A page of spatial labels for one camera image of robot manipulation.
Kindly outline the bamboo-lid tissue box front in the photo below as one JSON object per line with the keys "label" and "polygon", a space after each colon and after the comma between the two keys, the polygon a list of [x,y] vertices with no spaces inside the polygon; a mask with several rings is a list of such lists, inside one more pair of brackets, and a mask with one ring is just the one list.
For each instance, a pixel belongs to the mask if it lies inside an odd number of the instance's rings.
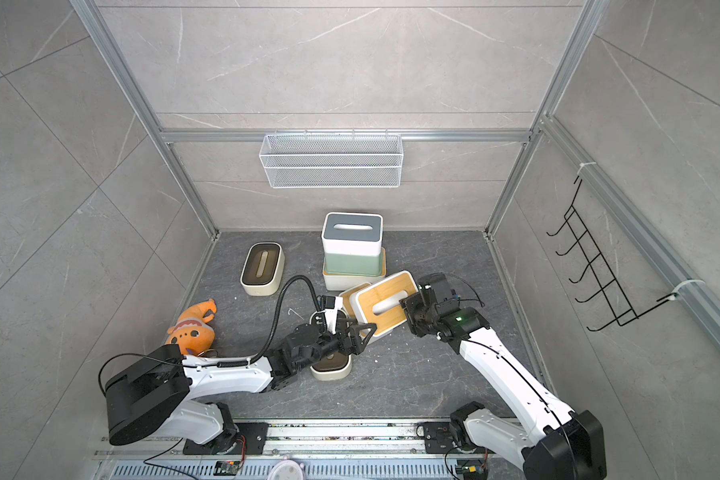
{"label": "bamboo-lid tissue box front", "polygon": [[403,270],[357,292],[351,303],[359,323],[375,323],[372,342],[406,322],[401,301],[418,292],[410,272]]}

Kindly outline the green square tissue box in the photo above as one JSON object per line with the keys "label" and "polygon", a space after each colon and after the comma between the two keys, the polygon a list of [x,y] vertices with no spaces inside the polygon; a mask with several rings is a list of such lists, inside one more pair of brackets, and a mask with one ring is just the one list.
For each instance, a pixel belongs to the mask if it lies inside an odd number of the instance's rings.
{"label": "green square tissue box", "polygon": [[326,253],[324,272],[332,275],[377,277],[383,271],[383,253],[354,255]]}

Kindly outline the white box grey-blue lid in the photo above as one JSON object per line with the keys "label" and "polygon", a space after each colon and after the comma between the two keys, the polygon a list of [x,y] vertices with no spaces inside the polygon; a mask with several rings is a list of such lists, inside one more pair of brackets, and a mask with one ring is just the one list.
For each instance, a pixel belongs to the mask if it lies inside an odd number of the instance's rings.
{"label": "white box grey-blue lid", "polygon": [[378,256],[382,249],[383,217],[329,212],[324,219],[321,238],[326,254]]}

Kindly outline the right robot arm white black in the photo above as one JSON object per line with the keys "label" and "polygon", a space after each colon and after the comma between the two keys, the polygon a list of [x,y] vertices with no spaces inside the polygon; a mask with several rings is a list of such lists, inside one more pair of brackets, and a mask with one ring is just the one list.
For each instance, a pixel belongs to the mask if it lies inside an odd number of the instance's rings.
{"label": "right robot arm white black", "polygon": [[575,411],[546,389],[505,347],[482,314],[465,305],[446,274],[422,277],[402,300],[410,330],[434,335],[471,364],[515,414],[511,423],[478,402],[450,416],[458,449],[487,449],[528,479],[604,479],[604,429],[589,411]]}

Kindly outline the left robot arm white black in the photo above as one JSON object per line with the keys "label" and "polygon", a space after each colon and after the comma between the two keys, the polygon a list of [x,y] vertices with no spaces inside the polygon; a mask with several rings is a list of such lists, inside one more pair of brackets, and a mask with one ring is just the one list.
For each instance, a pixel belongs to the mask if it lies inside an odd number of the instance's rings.
{"label": "left robot arm white black", "polygon": [[178,346],[163,345],[103,386],[109,443],[129,445],[162,434],[222,451],[236,434],[230,410],[202,398],[279,390],[325,357],[362,353],[376,329],[347,320],[334,333],[302,324],[256,361],[183,355]]}

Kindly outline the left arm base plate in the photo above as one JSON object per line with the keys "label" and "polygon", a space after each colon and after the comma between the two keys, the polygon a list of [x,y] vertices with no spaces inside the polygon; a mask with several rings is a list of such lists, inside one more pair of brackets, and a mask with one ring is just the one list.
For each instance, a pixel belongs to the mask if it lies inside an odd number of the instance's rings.
{"label": "left arm base plate", "polygon": [[267,440],[269,424],[266,422],[243,422],[235,424],[230,431],[223,431],[206,444],[187,440],[182,453],[185,455],[261,455]]}

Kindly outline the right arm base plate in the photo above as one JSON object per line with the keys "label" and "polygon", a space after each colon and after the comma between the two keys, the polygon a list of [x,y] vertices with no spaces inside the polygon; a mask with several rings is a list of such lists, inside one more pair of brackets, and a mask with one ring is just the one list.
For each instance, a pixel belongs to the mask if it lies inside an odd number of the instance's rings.
{"label": "right arm base plate", "polygon": [[445,454],[458,446],[449,420],[419,422],[415,433],[424,442],[427,454]]}

